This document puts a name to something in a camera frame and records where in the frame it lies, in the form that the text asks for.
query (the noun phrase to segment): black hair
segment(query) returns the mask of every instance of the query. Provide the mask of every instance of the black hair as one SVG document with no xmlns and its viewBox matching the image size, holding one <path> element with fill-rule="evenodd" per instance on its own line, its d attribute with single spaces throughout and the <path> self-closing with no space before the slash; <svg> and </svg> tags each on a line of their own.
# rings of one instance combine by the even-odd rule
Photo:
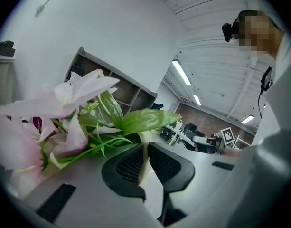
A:
<svg viewBox="0 0 291 228">
<path fill-rule="evenodd" d="M 233 30 L 233 36 L 235 39 L 239 39 L 239 40 L 244 40 L 244 33 L 239 33 L 239 22 L 244 22 L 244 18 L 245 16 L 258 16 L 259 14 L 258 13 L 262 13 L 261 11 L 257 11 L 257 10 L 250 10 L 250 9 L 247 9 L 247 10 L 242 10 L 237 18 L 235 19 L 235 21 L 233 22 L 233 25 L 232 25 L 232 30 Z M 269 22 L 272 23 L 277 29 L 278 26 L 274 23 L 274 21 L 269 17 Z M 244 30 L 244 24 L 240 24 L 240 30 Z"/>
</svg>

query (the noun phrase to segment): brown wall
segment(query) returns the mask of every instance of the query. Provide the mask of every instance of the brown wall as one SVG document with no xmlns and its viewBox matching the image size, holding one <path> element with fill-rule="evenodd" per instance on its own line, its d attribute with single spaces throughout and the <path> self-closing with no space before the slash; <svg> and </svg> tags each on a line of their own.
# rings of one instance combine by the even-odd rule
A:
<svg viewBox="0 0 291 228">
<path fill-rule="evenodd" d="M 182 121 L 186 124 L 192 123 L 196 125 L 197 130 L 204 133 L 206 137 L 210 137 L 212 133 L 217 133 L 222 129 L 231 127 L 234 136 L 239 135 L 239 138 L 247 143 L 251 144 L 254 139 L 253 135 L 241 128 L 186 104 L 180 104 L 176 113 L 182 116 Z"/>
</svg>

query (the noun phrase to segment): white cable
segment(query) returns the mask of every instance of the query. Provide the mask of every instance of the white cable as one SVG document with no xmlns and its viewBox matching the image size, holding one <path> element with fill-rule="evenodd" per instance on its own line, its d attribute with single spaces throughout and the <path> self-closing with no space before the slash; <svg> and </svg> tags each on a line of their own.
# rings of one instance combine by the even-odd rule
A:
<svg viewBox="0 0 291 228">
<path fill-rule="evenodd" d="M 39 14 L 45 7 L 45 5 L 49 2 L 50 0 L 47 0 L 44 4 L 40 4 L 39 6 L 36 7 L 37 14 Z"/>
</svg>

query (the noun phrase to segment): white ceiling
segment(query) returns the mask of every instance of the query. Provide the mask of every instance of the white ceiling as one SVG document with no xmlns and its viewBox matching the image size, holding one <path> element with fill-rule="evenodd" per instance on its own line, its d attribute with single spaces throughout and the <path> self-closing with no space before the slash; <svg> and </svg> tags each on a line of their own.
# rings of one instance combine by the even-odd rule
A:
<svg viewBox="0 0 291 228">
<path fill-rule="evenodd" d="M 266 12 L 282 28 L 282 22 L 266 0 L 160 0 L 171 9 L 187 33 L 175 56 L 182 64 L 192 86 L 187 86 L 174 66 L 170 66 L 163 83 L 184 103 L 213 113 L 247 130 L 257 131 L 260 115 L 257 100 L 260 79 L 269 66 L 275 74 L 275 63 L 269 56 L 258 59 L 239 49 L 237 42 L 226 42 L 221 26 L 232 24 L 245 9 Z M 264 110 L 265 98 L 261 97 Z M 242 125 L 250 114 L 255 118 Z"/>
</svg>

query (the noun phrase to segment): fluorescent light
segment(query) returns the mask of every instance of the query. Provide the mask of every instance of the fluorescent light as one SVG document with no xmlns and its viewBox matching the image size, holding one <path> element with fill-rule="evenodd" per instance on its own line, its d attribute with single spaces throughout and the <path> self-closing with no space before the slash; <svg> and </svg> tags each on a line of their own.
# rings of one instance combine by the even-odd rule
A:
<svg viewBox="0 0 291 228">
<path fill-rule="evenodd" d="M 195 98 L 195 100 L 197 101 L 197 104 L 198 104 L 198 105 L 201 105 L 198 96 L 197 96 L 197 95 L 194 95 L 194 98 Z"/>
<path fill-rule="evenodd" d="M 173 65 L 175 66 L 175 68 L 178 70 L 178 72 L 180 73 L 181 77 L 183 78 L 184 82 L 190 86 L 191 83 L 188 80 L 188 77 L 186 76 L 186 74 L 184 73 L 180 63 L 177 60 L 172 61 Z"/>
<path fill-rule="evenodd" d="M 243 120 L 241 123 L 242 124 L 246 124 L 248 123 L 249 121 L 251 121 L 252 119 L 254 119 L 254 116 L 252 115 L 249 115 L 245 120 Z"/>
</svg>

